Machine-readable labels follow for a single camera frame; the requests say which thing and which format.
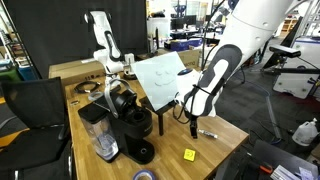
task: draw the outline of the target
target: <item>chair backrest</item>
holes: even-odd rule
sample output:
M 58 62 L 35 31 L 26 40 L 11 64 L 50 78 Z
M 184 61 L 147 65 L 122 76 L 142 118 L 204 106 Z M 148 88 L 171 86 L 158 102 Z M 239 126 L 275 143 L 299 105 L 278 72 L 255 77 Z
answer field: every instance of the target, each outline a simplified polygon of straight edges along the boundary
M 62 125 L 67 118 L 60 78 L 1 83 L 10 110 L 28 128 Z

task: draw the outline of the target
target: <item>black cable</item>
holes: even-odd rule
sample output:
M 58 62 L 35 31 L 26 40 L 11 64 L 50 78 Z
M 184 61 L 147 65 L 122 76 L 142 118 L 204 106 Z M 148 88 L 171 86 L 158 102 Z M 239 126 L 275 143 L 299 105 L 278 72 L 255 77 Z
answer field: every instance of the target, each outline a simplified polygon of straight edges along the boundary
M 298 59 L 300 59 L 301 61 L 304 61 L 305 63 L 310 64 L 312 67 L 314 67 L 314 68 L 316 68 L 316 69 L 319 69 L 317 66 L 313 65 L 312 63 L 310 63 L 310 62 L 308 62 L 308 61 L 306 61 L 306 60 L 304 60 L 304 59 L 302 59 L 302 58 L 300 58 L 300 57 L 298 57 Z
M 94 85 L 93 88 L 91 89 L 84 89 L 84 86 L 86 85 Z M 84 93 L 90 93 L 90 92 L 93 92 L 94 90 L 98 89 L 98 87 L 101 85 L 101 83 L 99 82 L 94 82 L 94 81 L 84 81 L 82 83 L 79 83 L 75 88 L 74 88 L 74 91 L 76 93 L 79 93 L 79 94 L 84 94 Z
M 244 144 L 241 144 L 241 147 L 243 147 L 249 153 L 252 151 L 252 149 L 246 147 Z
M 267 121 L 267 120 L 265 120 L 265 121 L 259 121 L 260 123 L 262 123 L 262 122 L 267 122 L 267 123 L 270 123 L 270 124 L 272 124 L 272 125 L 275 125 L 275 126 L 277 126 L 278 128 L 280 128 L 280 129 L 282 129 L 282 130 L 288 130 L 288 129 L 286 129 L 286 128 L 283 128 L 283 127 L 281 127 L 281 126 L 279 126 L 278 124 L 276 124 L 276 123 L 273 123 L 273 122 L 271 122 L 271 121 Z
M 242 84 L 244 84 L 246 82 L 246 75 L 244 74 L 244 70 L 243 70 L 243 66 L 240 66 L 240 70 L 242 72 L 242 76 L 243 76 L 243 81 L 241 82 Z
M 258 133 L 256 133 L 255 131 L 249 129 L 249 143 L 250 143 L 252 146 L 254 146 L 254 143 L 252 143 L 252 141 L 251 141 L 251 132 L 254 133 L 259 139 L 261 139 L 262 141 L 264 141 L 264 140 L 262 139 L 262 137 L 261 137 Z
M 189 96 L 187 97 L 186 102 L 183 104 L 183 106 L 182 106 L 182 108 L 181 108 L 181 111 L 180 111 L 180 113 L 179 113 L 179 116 L 176 116 L 176 114 L 174 113 L 174 112 L 175 112 L 175 109 L 176 109 L 176 104 L 173 106 L 173 110 L 172 110 L 173 118 L 174 118 L 175 120 L 177 120 L 177 121 L 178 121 L 179 123 L 181 123 L 181 124 L 187 124 L 187 123 L 190 121 L 190 119 L 188 119 L 188 120 L 185 121 L 185 122 L 182 122 L 182 121 L 179 120 L 179 119 L 181 118 L 181 116 L 182 116 L 182 113 L 183 113 L 183 111 L 184 111 L 184 108 L 186 107 L 186 104 L 187 104 L 187 102 L 188 102 L 188 100 L 189 100 L 190 97 L 191 97 L 191 93 L 190 93 Z
M 209 56 L 210 56 L 212 50 L 213 50 L 215 47 L 217 47 L 217 45 L 216 45 L 216 46 L 213 46 L 213 47 L 210 49 L 210 51 L 208 52 L 208 54 L 207 54 L 207 56 L 206 56 L 206 59 L 204 60 L 204 65 L 201 67 L 201 71 L 204 70 L 204 67 L 205 67 L 205 65 L 207 64 L 207 61 L 208 61 L 208 59 L 209 59 Z
M 265 129 L 266 131 L 268 131 L 270 134 L 272 134 L 273 136 L 275 136 L 275 134 L 273 132 L 271 132 L 266 126 L 264 126 L 261 121 L 259 121 L 260 126 Z
M 211 13 L 211 16 L 210 16 L 210 19 L 208 20 L 208 23 L 206 25 L 206 28 L 204 30 L 204 35 L 203 35 L 203 38 L 202 38 L 202 57 L 201 57 L 201 60 L 202 60 L 202 64 L 201 64 L 201 70 L 204 69 L 205 67 L 205 62 L 204 62 L 204 47 L 205 47 L 205 42 L 206 42 L 206 36 L 207 36 L 207 30 L 209 28 L 209 24 L 210 24 L 210 21 L 212 19 L 212 17 L 217 13 L 218 9 L 220 8 L 220 6 L 224 3 L 225 0 L 221 1 L 220 4 L 214 9 L 214 11 Z
M 263 90 L 266 94 L 267 94 L 267 98 L 270 98 L 270 93 L 269 93 L 269 91 L 267 91 L 265 88 L 263 88 L 262 86 L 260 86 L 260 85 L 258 85 L 258 84 L 255 84 L 255 83 L 253 83 L 253 82 L 250 82 L 250 81 L 245 81 L 245 82 L 248 82 L 248 83 L 250 83 L 250 84 L 252 84 L 252 85 L 254 85 L 254 86 L 256 86 L 256 87 L 259 87 L 261 90 Z M 273 122 L 270 122 L 270 123 L 272 123 L 273 125 L 276 125 L 276 127 L 280 127 L 279 125 L 277 125 L 277 124 L 275 124 L 275 123 L 273 123 Z M 275 136 L 275 134 L 273 133 L 273 132 L 271 132 L 269 129 L 267 129 L 261 122 L 260 122 L 260 125 L 265 129 L 265 130 L 267 130 L 269 133 L 271 133 L 272 135 L 274 135 Z M 250 139 L 250 131 L 252 131 L 252 130 L 249 130 L 249 143 L 251 144 L 252 142 L 251 142 L 251 139 Z M 271 141 L 271 144 L 277 144 L 277 143 L 279 143 L 279 142 L 281 142 L 281 138 L 279 138 L 276 142 L 274 142 L 273 140 Z

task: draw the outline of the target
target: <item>white container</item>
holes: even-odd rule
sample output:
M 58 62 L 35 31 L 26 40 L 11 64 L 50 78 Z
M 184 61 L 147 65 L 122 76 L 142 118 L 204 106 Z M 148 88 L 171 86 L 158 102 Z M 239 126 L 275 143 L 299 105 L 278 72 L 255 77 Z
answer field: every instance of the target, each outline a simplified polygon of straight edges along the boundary
M 316 128 L 317 119 L 312 122 L 305 122 L 299 126 L 293 134 L 292 139 L 301 146 L 309 146 L 313 139 L 319 134 Z
M 170 37 L 170 18 L 149 18 L 147 20 L 148 36 L 156 37 L 156 29 L 158 28 L 159 38 Z

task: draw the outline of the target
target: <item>monitor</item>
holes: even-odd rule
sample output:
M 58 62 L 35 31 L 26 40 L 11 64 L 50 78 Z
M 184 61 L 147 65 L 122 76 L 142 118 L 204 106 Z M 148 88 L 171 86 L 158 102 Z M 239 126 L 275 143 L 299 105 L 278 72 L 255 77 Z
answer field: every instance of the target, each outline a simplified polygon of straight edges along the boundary
M 209 21 L 210 20 L 210 16 L 211 15 L 206 15 L 206 20 L 205 21 Z
M 223 15 L 220 14 L 213 22 L 222 22 Z
M 171 29 L 178 30 L 178 29 L 183 29 L 183 26 L 185 24 L 185 19 L 184 18 L 174 18 L 171 19 Z
M 197 16 L 196 15 L 184 16 L 184 21 L 187 25 L 195 25 L 197 22 Z

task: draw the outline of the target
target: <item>spray bottle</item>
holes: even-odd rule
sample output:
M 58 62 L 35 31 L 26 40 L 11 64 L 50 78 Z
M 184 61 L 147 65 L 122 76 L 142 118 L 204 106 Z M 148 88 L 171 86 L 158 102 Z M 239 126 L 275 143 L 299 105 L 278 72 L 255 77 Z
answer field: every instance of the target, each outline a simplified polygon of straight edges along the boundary
M 319 134 L 315 126 L 316 122 L 317 119 L 313 118 L 312 122 L 301 124 L 293 134 L 292 139 L 301 146 L 309 146 L 313 139 Z

